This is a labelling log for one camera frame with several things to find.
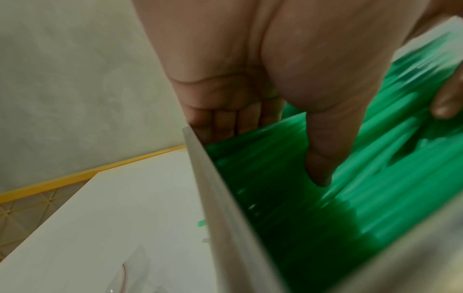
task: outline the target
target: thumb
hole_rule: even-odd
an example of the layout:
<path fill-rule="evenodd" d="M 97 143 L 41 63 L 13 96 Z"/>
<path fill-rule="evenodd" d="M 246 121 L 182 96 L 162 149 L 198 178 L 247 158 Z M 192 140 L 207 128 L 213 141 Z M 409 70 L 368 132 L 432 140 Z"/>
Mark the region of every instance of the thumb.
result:
<path fill-rule="evenodd" d="M 305 167 L 315 184 L 330 185 L 336 168 L 349 157 L 370 100 L 351 99 L 324 112 L 307 112 Z"/>

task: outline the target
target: finger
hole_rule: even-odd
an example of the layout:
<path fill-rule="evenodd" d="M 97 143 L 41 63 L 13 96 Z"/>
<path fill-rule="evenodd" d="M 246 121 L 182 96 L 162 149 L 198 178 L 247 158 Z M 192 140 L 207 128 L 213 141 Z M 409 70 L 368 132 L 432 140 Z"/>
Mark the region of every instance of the finger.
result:
<path fill-rule="evenodd" d="M 349 157 L 367 106 L 368 103 L 340 104 L 325 112 L 307 113 L 309 150 L 305 166 L 315 184 L 331 184 L 334 171 Z"/>
<path fill-rule="evenodd" d="M 258 128 L 260 108 L 260 102 L 256 102 L 238 111 L 236 115 L 236 134 L 243 134 Z"/>
<path fill-rule="evenodd" d="M 180 106 L 199 141 L 202 144 L 210 144 L 212 142 L 213 112 L 196 109 L 182 102 L 180 102 Z"/>
<path fill-rule="evenodd" d="M 235 136 L 235 111 L 214 111 L 212 141 L 218 142 Z"/>
<path fill-rule="evenodd" d="M 452 119 L 463 110 L 463 63 L 440 88 L 431 104 L 431 113 L 437 119 Z"/>
<path fill-rule="evenodd" d="M 281 120 L 286 101 L 282 97 L 262 101 L 259 126 L 267 126 Z"/>

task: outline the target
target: yellow baseboard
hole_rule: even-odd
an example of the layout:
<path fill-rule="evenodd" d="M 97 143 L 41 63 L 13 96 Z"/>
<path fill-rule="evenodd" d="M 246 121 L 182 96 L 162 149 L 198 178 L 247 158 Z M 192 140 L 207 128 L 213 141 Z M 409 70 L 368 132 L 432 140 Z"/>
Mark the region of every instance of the yellow baseboard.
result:
<path fill-rule="evenodd" d="M 162 150 L 162 151 L 158 151 L 158 152 L 154 152 L 154 153 L 145 154 L 145 155 L 135 157 L 135 158 L 132 158 L 132 159 L 127 159 L 127 160 L 124 160 L 124 161 L 112 163 L 112 164 L 109 164 L 109 165 L 104 165 L 104 166 L 97 167 L 97 168 L 94 168 L 94 169 L 90 169 L 90 170 L 87 170 L 87 171 L 67 175 L 67 176 L 56 178 L 56 179 L 53 179 L 53 180 L 49 180 L 49 181 L 37 183 L 37 184 L 34 184 L 34 185 L 26 186 L 26 187 L 23 187 L 23 188 L 19 188 L 19 189 L 7 191 L 7 192 L 4 192 L 4 193 L 0 193 L 0 204 L 8 202 L 8 201 L 12 201 L 12 200 L 20 199 L 20 198 L 23 198 L 23 197 L 26 197 L 26 196 L 29 196 L 29 195 L 35 195 L 37 193 L 41 193 L 41 192 L 44 192 L 44 191 L 56 189 L 56 188 L 59 188 L 59 187 L 70 185 L 70 184 L 74 184 L 74 183 L 77 183 L 77 182 L 82 182 L 84 180 L 89 180 L 89 179 L 91 179 L 93 176 L 95 176 L 97 173 L 99 173 L 101 171 L 116 168 L 116 167 L 119 167 L 119 166 L 122 166 L 122 165 L 127 165 L 127 164 L 130 164 L 130 163 L 133 163 L 133 162 L 136 162 L 136 161 L 140 161 L 140 160 L 143 160 L 143 159 L 148 159 L 148 158 L 160 155 L 160 154 L 173 152 L 173 151 L 176 151 L 176 150 L 179 150 L 179 149 L 183 149 L 184 147 L 185 147 L 184 145 L 181 145 L 181 146 L 178 146 L 178 147 L 175 147 L 175 148 L 170 148 L 170 149 L 166 149 L 166 150 Z"/>

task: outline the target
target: bundle of green straws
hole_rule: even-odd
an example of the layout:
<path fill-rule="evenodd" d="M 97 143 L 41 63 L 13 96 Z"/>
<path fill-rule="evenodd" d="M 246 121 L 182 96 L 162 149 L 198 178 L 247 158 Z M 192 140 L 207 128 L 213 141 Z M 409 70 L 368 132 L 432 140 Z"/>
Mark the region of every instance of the bundle of green straws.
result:
<path fill-rule="evenodd" d="M 303 113 L 206 148 L 293 292 L 324 292 L 463 190 L 463 115 L 428 111 L 452 38 L 392 64 L 329 187 L 304 170 Z"/>

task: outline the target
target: textured wall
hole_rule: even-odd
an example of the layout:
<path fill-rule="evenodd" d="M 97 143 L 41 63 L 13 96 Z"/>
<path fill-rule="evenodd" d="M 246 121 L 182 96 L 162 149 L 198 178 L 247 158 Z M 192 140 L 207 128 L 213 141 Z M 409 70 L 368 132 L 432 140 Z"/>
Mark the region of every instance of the textured wall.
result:
<path fill-rule="evenodd" d="M 0 192 L 182 143 L 129 0 L 3 0 Z"/>

